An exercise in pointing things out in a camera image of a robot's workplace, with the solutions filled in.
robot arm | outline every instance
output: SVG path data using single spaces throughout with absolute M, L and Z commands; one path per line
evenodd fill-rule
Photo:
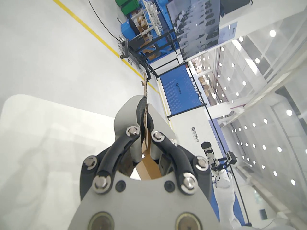
M 85 159 L 81 204 L 68 229 L 220 229 L 208 201 L 212 179 L 207 160 L 178 145 L 173 131 L 150 105 L 150 155 L 160 170 L 167 170 L 154 180 L 129 178 L 141 161 L 143 103 L 147 104 L 143 96 L 130 99 L 115 117 L 113 145 Z

display board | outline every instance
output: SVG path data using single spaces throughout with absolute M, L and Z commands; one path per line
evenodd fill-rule
M 185 64 L 161 75 L 160 79 L 172 115 L 203 104 Z
M 220 0 L 173 0 L 167 10 L 183 60 L 218 44 Z

metal bolt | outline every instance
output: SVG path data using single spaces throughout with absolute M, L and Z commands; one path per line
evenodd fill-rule
M 155 132 L 154 133 L 154 137 L 157 139 L 157 140 L 160 140 L 162 138 L 162 134 L 160 132 Z
M 92 170 L 97 164 L 97 158 L 95 156 L 89 156 L 83 161 L 83 163 L 88 167 L 88 170 Z
M 97 189 L 103 189 L 106 187 L 107 183 L 106 183 L 106 178 L 104 176 L 100 176 L 98 178 L 96 178 L 96 181 L 94 182 L 94 185 Z
M 186 177 L 184 180 L 183 180 L 183 184 L 184 186 L 191 190 L 195 187 L 195 181 L 192 177 Z
M 129 130 L 128 130 L 128 133 L 130 133 L 130 135 L 135 135 L 136 132 L 137 132 L 137 129 L 136 129 L 135 127 L 131 127 L 131 128 L 129 128 Z
M 128 136 L 128 137 L 130 137 L 131 135 L 138 135 L 138 134 L 140 134 L 140 130 L 138 129 L 138 127 L 136 127 L 136 126 L 129 126 L 129 127 L 127 127 L 127 129 L 126 129 L 126 135 Z
M 111 185 L 111 176 L 95 176 L 92 187 L 96 193 L 105 193 Z
M 199 159 L 198 160 L 198 165 L 201 166 L 202 168 L 206 167 L 207 162 L 205 159 Z

ceiling light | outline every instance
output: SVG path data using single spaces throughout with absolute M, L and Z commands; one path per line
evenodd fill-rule
M 292 111 L 291 110 L 286 110 L 286 113 L 288 116 L 292 116 Z
M 276 31 L 275 30 L 270 30 L 270 36 L 273 38 L 276 36 Z

floor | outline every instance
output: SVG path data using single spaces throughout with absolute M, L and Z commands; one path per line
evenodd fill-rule
M 91 1 L 118 36 L 114 0 Z M 0 229 L 66 230 L 81 164 L 114 141 L 117 111 L 143 94 L 142 71 L 119 58 L 87 0 L 0 0 L 0 11 Z
M 116 18 L 124 20 L 124 15 L 115 1 L 91 1 L 118 36 Z M 129 98 L 143 93 L 142 72 L 120 60 L 117 41 L 87 0 L 57 3 L 0 0 L 0 109 L 10 96 L 26 94 L 114 117 Z M 152 79 L 150 84 L 149 102 L 164 115 L 157 81 Z

